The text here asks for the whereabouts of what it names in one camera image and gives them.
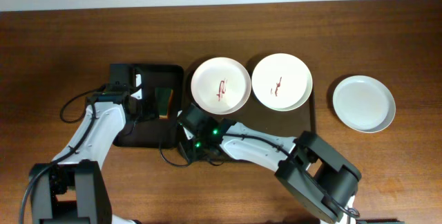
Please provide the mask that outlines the green orange sponge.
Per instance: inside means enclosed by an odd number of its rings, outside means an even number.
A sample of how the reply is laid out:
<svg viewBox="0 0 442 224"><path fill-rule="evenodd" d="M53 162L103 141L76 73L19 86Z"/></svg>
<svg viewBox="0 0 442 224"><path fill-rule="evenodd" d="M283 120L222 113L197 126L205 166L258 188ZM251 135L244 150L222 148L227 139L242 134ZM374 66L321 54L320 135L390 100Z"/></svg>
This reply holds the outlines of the green orange sponge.
<svg viewBox="0 0 442 224"><path fill-rule="evenodd" d="M173 99L173 89L157 87L155 88L155 100L159 119L168 119L171 111Z"/></svg>

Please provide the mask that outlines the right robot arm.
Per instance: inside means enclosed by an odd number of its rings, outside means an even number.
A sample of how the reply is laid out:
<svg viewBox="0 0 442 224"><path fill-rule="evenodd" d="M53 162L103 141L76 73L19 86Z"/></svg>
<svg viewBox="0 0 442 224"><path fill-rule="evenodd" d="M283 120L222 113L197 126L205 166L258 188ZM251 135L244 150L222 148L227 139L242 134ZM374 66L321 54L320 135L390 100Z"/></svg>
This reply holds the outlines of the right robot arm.
<svg viewBox="0 0 442 224"><path fill-rule="evenodd" d="M189 162L251 162L272 171L322 222L355 223L360 218L352 206L362 178L360 171L316 133L273 136L235 120L217 121L194 104L179 112L177 122L188 139L180 147Z"/></svg>

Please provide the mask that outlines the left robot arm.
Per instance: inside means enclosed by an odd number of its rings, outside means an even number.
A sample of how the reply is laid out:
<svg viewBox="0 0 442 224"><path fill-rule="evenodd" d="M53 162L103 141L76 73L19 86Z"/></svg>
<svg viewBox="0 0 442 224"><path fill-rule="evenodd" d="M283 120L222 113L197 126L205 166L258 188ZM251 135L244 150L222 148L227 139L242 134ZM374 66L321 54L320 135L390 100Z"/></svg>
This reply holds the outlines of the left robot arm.
<svg viewBox="0 0 442 224"><path fill-rule="evenodd" d="M126 223L115 215L104 184L102 167L117 135L127 122L143 115L139 64L110 65L108 83L81 93L84 110L68 144L48 163L37 163L21 202L33 223Z"/></svg>

